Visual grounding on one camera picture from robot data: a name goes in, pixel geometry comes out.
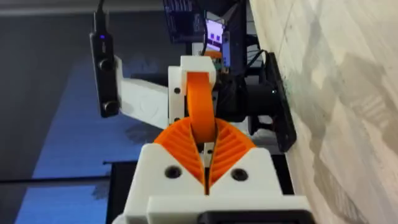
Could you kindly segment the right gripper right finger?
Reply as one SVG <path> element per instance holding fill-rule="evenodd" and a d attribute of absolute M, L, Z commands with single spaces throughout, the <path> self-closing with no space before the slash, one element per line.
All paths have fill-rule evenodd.
<path fill-rule="evenodd" d="M 209 173 L 210 195 L 282 195 L 271 155 L 238 128 L 216 120 L 218 135 Z"/>

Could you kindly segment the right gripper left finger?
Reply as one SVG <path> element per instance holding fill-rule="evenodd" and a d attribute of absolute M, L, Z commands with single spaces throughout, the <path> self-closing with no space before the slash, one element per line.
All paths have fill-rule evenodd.
<path fill-rule="evenodd" d="M 203 162 L 190 118 L 183 118 L 142 147 L 123 214 L 177 215 L 204 198 Z"/>

